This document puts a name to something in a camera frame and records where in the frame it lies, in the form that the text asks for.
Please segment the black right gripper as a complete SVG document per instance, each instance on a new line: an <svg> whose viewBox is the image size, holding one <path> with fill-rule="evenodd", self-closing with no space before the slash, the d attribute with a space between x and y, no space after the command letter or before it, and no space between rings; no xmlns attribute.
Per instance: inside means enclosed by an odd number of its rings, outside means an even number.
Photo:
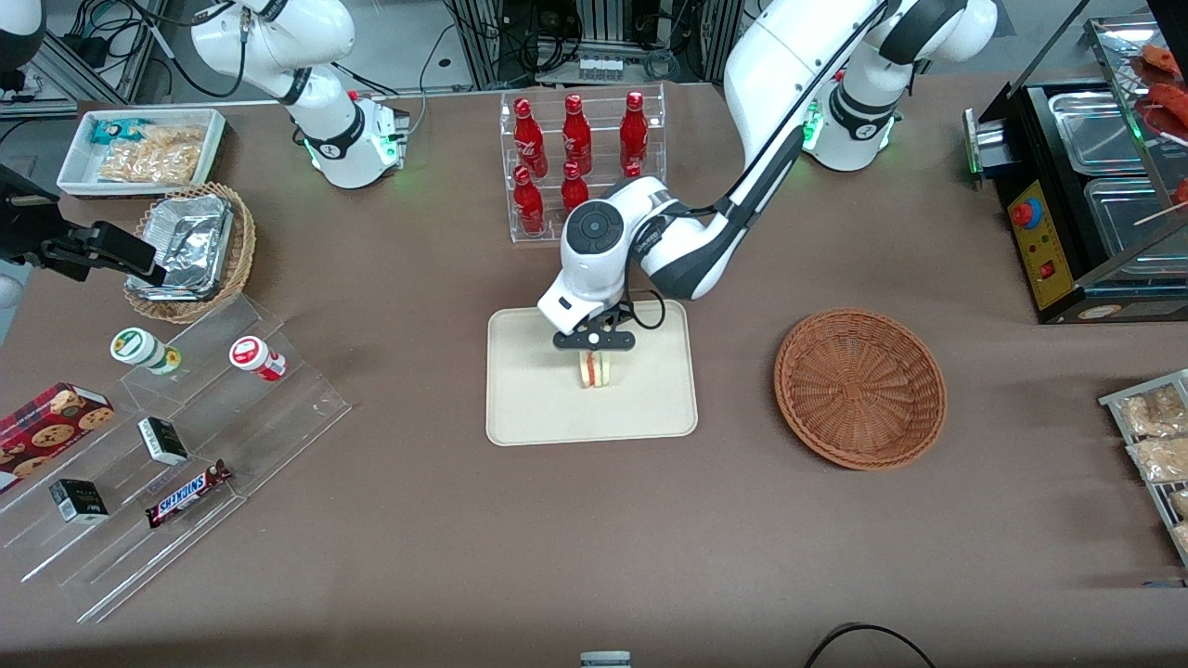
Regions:
<svg viewBox="0 0 1188 668"><path fill-rule="evenodd" d="M95 266L115 269L148 285L162 286L168 271L157 247L118 225L97 221L90 232L71 231L62 216L59 197L11 170L1 168L1 259L13 265L46 267L70 279L87 279ZM46 242L46 261L42 244Z"/></svg>

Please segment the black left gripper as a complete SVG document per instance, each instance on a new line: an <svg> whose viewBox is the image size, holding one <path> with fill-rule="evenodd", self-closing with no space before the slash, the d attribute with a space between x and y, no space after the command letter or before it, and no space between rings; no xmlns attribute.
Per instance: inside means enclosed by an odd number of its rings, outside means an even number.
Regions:
<svg viewBox="0 0 1188 668"><path fill-rule="evenodd" d="M636 320L626 310L607 310L586 319L576 330L565 334L556 330L552 334L552 347L557 349L577 349L575 368L579 379L583 379L583 351L613 352L613 379L621 379L625 368L624 351L636 347L636 333L626 329L626 324Z"/></svg>

